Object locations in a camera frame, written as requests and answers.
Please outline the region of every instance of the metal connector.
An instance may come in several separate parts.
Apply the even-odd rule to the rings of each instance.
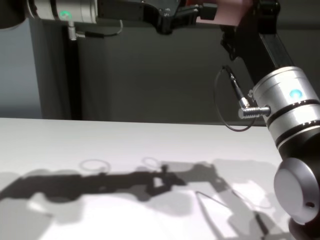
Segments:
[[[241,108],[244,108],[244,109],[250,108],[250,103],[245,97],[240,99],[239,105]]]
[[[68,34],[71,41],[77,40],[76,27],[73,21],[68,22]]]
[[[262,116],[269,116],[271,109],[269,106],[265,107],[241,107],[239,109],[238,115],[241,119],[255,119]]]

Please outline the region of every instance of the white table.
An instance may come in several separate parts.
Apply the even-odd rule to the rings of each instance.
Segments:
[[[289,239],[280,162],[264,127],[0,119],[0,240]]]

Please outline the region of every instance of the black cable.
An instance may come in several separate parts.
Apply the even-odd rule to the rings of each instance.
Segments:
[[[217,103],[217,94],[216,94],[216,89],[218,88],[218,82],[219,82],[219,78],[222,74],[222,72],[226,70],[226,67],[223,66],[222,69],[217,73],[216,77],[215,77],[215,80],[214,80],[214,83],[213,83],[213,100],[214,100],[214,106],[215,106],[215,110],[216,110],[216,113],[218,114],[218,117],[219,119],[221,120],[221,122],[223,122],[223,124],[230,130],[234,131],[234,132],[238,132],[238,133],[241,133],[241,132],[245,132],[247,130],[249,130],[256,122],[256,118],[254,118],[252,120],[252,122],[249,124],[249,126],[243,128],[243,129],[236,129],[236,128],[233,128],[232,126],[230,126],[223,118],[221,112],[220,112],[220,109],[219,109],[219,106],[218,106],[218,103]]]
[[[91,31],[85,31],[84,35],[86,38],[98,38],[98,39],[104,39],[108,37],[115,37],[122,33],[124,30],[124,23],[122,20],[120,20],[120,29],[117,32],[110,33],[110,34],[104,34],[104,33],[98,33],[98,32],[91,32]]]

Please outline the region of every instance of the robotic arm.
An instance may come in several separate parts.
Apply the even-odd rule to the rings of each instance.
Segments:
[[[75,22],[98,24],[106,18],[133,20],[147,22],[165,35],[194,25],[197,17],[214,20],[219,8],[214,3],[187,5],[185,0],[3,0],[1,4],[6,14],[0,16],[0,28],[21,23],[26,8],[33,18],[68,22],[69,27]],[[254,0],[237,27],[221,26],[221,44],[231,60],[243,59],[255,85],[256,109],[267,109],[263,117],[283,159],[274,189],[292,217],[291,233],[297,240],[320,239],[320,100],[277,35],[279,12],[277,0]],[[243,118],[263,115],[245,104],[240,112]]]
[[[292,217],[291,233],[297,240],[320,239],[320,101],[277,35],[279,12],[277,0],[255,1],[237,28],[221,27],[221,44],[231,60],[243,59],[255,85],[253,99],[269,108],[263,118],[283,159],[274,190]],[[244,117],[246,109],[239,113]]]

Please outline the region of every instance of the dark gray wall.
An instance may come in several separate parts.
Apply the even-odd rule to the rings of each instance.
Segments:
[[[0,118],[41,118],[29,22],[0,31]]]
[[[305,70],[320,94],[320,17],[314,10],[320,6],[319,1],[281,2],[279,35],[296,65]],[[82,25],[78,29],[105,33],[118,30],[117,21],[108,24],[110,27]],[[31,28],[36,39],[46,36],[48,43],[45,46],[43,41],[34,40],[39,49],[35,55],[41,76],[41,102],[45,106],[42,110],[45,118],[64,118],[68,106],[62,37],[58,25],[44,25],[41,29],[41,24],[34,23]],[[252,87],[243,62],[230,63],[220,46],[221,31],[213,26],[180,29],[171,36],[158,35],[153,28],[134,22],[125,26],[122,34],[106,40],[79,40],[86,120],[218,123],[212,90],[221,65],[232,66],[244,91]],[[226,76],[221,78],[218,99],[225,118],[239,124],[237,101]]]
[[[320,93],[320,31],[280,30],[279,35]],[[160,36],[152,28],[135,27],[104,41],[81,40],[86,119],[219,122],[212,91],[221,65],[232,65],[246,92],[252,87],[244,63],[232,64],[220,40],[219,29],[180,29]],[[226,76],[221,78],[218,99],[225,118],[237,121],[238,105]]]

